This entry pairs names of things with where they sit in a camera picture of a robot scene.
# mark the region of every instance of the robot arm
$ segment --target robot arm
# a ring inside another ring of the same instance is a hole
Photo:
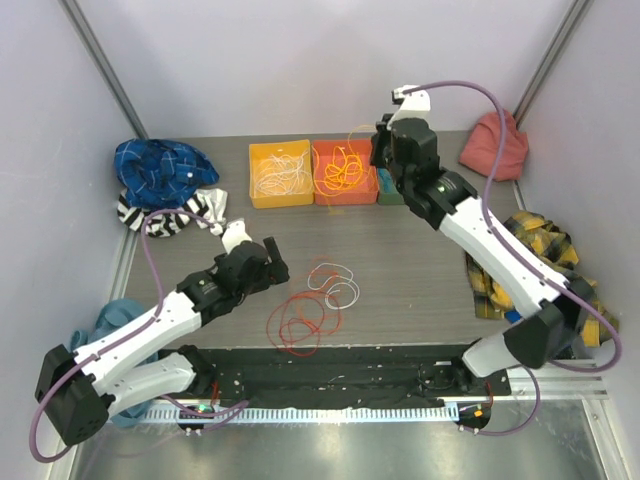
[[[244,221],[230,223],[222,243],[226,253],[214,259],[212,268],[192,273],[178,284],[164,299],[155,322],[138,335],[123,341],[154,317],[155,308],[73,354],[63,345],[46,354],[36,389],[38,401],[75,365],[98,357],[65,383],[45,409],[66,445],[83,442],[109,417],[133,405],[162,394],[188,391],[202,395],[209,389],[215,368],[193,346],[135,366],[169,342],[231,312],[247,295],[289,280],[275,240],[265,239],[264,247],[251,241]],[[116,346],[100,355],[109,345]]]
[[[403,94],[408,88],[394,90],[393,103],[400,108],[376,124],[372,165],[389,170],[411,211],[468,252],[507,291],[523,317],[505,331],[473,344],[462,363],[480,378],[519,364],[540,368],[580,334],[586,313],[539,281],[496,240],[483,218],[476,190],[461,175],[440,167],[437,137],[426,121],[431,108],[428,94]],[[585,281],[569,283],[497,220],[494,225],[545,278],[585,300],[592,298],[593,290]]]

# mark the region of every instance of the blue cloth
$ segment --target blue cloth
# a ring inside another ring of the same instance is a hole
[[[76,330],[71,335],[69,342],[69,351],[72,352],[76,348],[95,342],[110,333],[115,332],[120,327],[126,325],[131,320],[138,318],[145,312],[145,308],[135,300],[121,298],[107,303],[98,315],[95,330],[92,333],[85,330]],[[140,365],[155,362],[158,360],[158,354],[154,353]],[[142,417],[151,402],[144,402],[122,411],[118,415],[111,417],[111,421],[118,427],[132,427],[136,425],[140,417]]]
[[[391,174],[386,169],[379,168],[378,177],[382,183],[382,185],[380,185],[382,187],[382,193],[397,193],[396,187],[393,185]]]
[[[114,166],[118,180],[128,189],[129,205],[149,210],[179,208],[197,188],[220,178],[204,153],[171,140],[121,143]]]
[[[515,310],[510,310],[504,314],[504,318],[506,318],[509,321],[509,323],[516,323],[522,317]]]

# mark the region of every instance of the gray tabletop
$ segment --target gray tabletop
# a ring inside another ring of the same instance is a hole
[[[478,190],[484,178],[457,164],[466,132],[439,134],[442,165],[462,173]],[[321,138],[335,137],[323,135]],[[254,240],[274,236],[292,277],[304,277],[318,256],[349,267],[360,286],[356,305],[344,311],[340,331],[323,345],[462,343],[503,328],[501,321],[476,319],[464,268],[463,252],[434,232],[405,206],[310,205],[256,210],[249,199],[250,143],[313,138],[228,137],[185,141],[206,152],[220,173],[216,185],[229,192],[227,219],[244,217]],[[500,220],[517,209],[512,184],[496,184],[491,208]],[[221,242],[189,225],[168,239],[150,239],[151,252],[167,290],[194,271],[213,263]],[[297,283],[294,288],[301,289]],[[192,343],[201,348],[267,346],[265,324],[271,311],[291,294],[281,285],[252,295],[231,314],[185,336],[172,346]],[[151,307],[157,303],[140,242],[133,260],[126,296]]]

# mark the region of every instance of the black and white striped cloth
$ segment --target black and white striped cloth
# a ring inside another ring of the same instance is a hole
[[[126,199],[127,190],[120,192],[118,198],[118,218],[131,230],[139,232],[142,223],[150,210],[129,205]],[[210,228],[214,235],[221,235],[223,226],[226,223],[224,210],[227,207],[227,192],[214,188],[211,190],[198,189],[196,193],[187,200],[178,210],[195,213],[207,221],[215,224],[215,228]],[[153,238],[171,237],[187,226],[191,218],[188,215],[164,214],[154,217],[147,225],[147,235]],[[197,220],[200,228],[208,228],[207,224]]]

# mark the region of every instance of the pink pouch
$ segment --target pink pouch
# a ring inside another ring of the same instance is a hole
[[[499,182],[520,178],[524,159],[529,151],[527,134],[518,131],[511,113],[506,110],[504,113],[507,121],[507,139],[495,176]],[[496,158],[499,141],[500,118],[497,112],[488,113],[480,119],[471,132],[469,141],[460,154],[459,162],[488,177]]]

